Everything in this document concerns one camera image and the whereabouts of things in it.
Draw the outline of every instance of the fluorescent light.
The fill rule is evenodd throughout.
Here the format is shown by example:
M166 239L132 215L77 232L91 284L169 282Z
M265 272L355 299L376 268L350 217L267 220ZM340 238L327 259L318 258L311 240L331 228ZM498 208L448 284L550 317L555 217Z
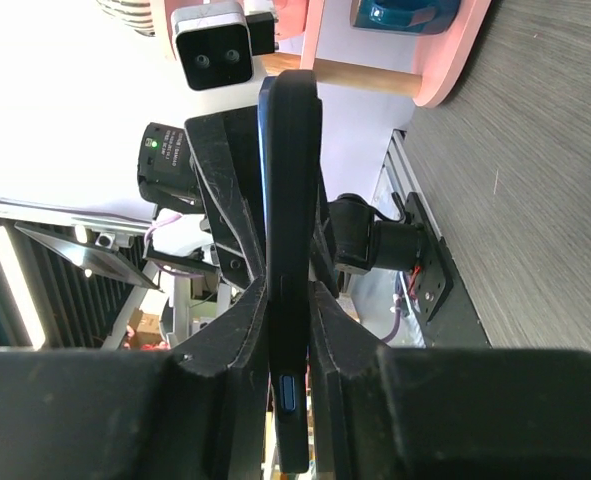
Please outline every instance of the fluorescent light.
M81 225L75 225L75 238L79 243L88 242L88 233L86 229Z
M0 227L0 264L26 327L28 337L33 344L33 348L39 350L46 342L46 334L6 227Z

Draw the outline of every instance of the camera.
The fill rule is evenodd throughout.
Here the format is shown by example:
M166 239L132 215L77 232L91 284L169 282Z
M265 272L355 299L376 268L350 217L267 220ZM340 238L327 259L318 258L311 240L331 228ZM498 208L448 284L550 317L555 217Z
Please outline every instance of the camera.
M202 91L253 78L251 37L233 1L179 8L171 15L173 44L188 85Z

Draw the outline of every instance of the blue cup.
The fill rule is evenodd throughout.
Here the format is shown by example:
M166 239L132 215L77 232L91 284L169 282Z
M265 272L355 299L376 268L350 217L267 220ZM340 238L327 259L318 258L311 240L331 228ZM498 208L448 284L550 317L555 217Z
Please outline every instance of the blue cup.
M357 28L413 35L448 30L461 0L353 0L351 24Z

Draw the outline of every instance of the wooden rod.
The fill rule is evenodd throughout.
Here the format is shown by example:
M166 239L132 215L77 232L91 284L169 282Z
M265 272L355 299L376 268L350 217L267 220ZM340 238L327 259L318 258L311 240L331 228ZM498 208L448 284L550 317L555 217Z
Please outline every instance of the wooden rod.
M279 75L284 70L299 69L300 56L291 53L273 53L262 56L269 75ZM315 59L313 71L321 83L354 87L374 92L415 97L422 86L422 76L381 68Z

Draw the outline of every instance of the gray table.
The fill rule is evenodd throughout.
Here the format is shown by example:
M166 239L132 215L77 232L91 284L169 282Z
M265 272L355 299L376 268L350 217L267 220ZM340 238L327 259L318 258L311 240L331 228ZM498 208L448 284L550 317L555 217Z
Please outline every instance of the gray table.
M591 0L496 0L405 150L495 346L591 350Z

